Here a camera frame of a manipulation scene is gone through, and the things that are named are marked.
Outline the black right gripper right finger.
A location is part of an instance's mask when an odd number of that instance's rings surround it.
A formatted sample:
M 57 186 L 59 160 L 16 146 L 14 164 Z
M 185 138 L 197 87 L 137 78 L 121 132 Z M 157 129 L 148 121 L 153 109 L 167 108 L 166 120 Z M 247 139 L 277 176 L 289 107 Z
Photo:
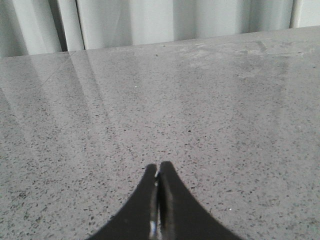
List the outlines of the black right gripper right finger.
M 158 180 L 161 234 L 164 240 L 240 239 L 197 202 L 170 161 L 161 163 Z

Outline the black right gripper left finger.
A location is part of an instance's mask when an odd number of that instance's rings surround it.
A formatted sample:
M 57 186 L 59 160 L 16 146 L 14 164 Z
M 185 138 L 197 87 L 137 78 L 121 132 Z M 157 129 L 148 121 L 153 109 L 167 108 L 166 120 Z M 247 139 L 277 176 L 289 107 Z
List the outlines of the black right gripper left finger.
M 158 226 L 157 166 L 149 164 L 125 205 L 90 240 L 156 240 Z

